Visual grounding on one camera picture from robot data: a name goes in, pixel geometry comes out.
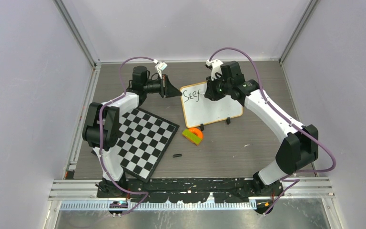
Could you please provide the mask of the yellow framed whiteboard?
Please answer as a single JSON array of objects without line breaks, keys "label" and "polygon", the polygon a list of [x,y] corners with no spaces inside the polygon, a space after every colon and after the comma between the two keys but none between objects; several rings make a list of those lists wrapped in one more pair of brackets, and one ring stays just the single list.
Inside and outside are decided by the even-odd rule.
[{"label": "yellow framed whiteboard", "polygon": [[185,125],[188,128],[240,117],[243,107],[231,97],[218,101],[205,98],[206,82],[195,83],[180,88]]}]

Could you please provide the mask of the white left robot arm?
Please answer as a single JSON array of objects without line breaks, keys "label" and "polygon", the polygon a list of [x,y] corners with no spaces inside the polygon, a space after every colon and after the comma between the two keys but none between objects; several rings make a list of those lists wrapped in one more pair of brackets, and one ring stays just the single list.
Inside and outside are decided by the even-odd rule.
[{"label": "white left robot arm", "polygon": [[102,177],[109,182],[109,192],[120,198],[127,185],[125,174],[148,182],[179,125],[140,108],[148,94],[162,98],[179,97],[162,71],[165,63],[156,65],[150,74],[145,66],[133,69],[126,93],[108,102],[89,105],[82,138],[98,157]]}]

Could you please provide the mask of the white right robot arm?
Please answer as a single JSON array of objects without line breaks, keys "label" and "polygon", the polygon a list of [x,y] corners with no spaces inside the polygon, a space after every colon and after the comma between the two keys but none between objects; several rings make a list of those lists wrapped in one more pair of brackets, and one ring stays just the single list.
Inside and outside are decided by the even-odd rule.
[{"label": "white right robot arm", "polygon": [[253,175],[256,194],[265,196],[273,183],[318,159],[318,145],[311,140],[318,138],[317,128],[293,119],[267,96],[260,83],[245,80],[238,62],[207,60],[205,66],[211,70],[206,78],[205,98],[218,101],[230,96],[256,114],[281,141],[274,161]]}]

